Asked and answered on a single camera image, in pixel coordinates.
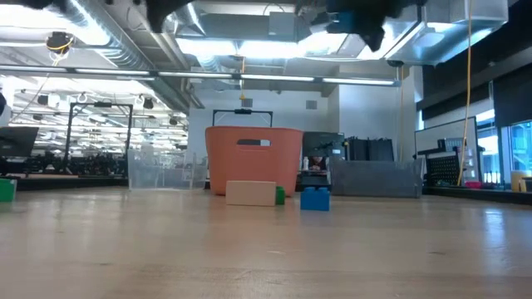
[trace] wooden floor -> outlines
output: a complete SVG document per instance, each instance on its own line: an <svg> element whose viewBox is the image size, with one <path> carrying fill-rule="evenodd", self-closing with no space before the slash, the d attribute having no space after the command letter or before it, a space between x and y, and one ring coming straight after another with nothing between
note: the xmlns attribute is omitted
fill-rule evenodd
<svg viewBox="0 0 532 299"><path fill-rule="evenodd" d="M332 211L208 194L20 193L0 298L531 298L532 209L437 197Z"/></svg>

